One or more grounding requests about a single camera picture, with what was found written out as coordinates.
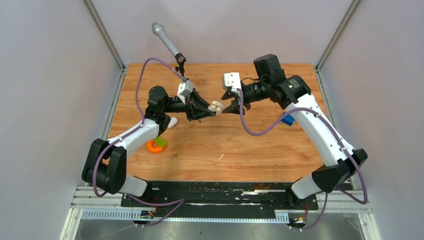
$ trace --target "wooden table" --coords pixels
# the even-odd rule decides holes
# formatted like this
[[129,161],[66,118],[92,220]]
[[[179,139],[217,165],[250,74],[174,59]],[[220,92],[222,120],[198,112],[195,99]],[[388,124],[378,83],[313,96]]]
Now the wooden table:
[[[282,64],[287,76],[299,75],[311,88],[319,106],[326,113],[323,97],[312,64]],[[109,137],[117,136],[140,120],[135,90],[142,64],[130,64],[114,115]],[[256,78],[253,64],[186,64],[185,75],[208,102],[222,101],[223,73],[239,72],[241,78]],[[144,110],[151,87],[163,86],[169,96],[177,93],[180,79],[159,63],[146,67],[138,99]],[[252,131],[271,125],[283,110],[277,103],[262,100],[251,104],[245,121]],[[263,136],[251,136],[243,129],[240,116],[222,114],[199,121],[187,121],[185,113],[169,113],[178,124],[161,136],[168,148],[160,154],[140,147],[128,157],[127,172],[146,180],[167,181],[253,181],[292,182],[310,174],[323,164],[321,157],[295,122],[278,124]]]

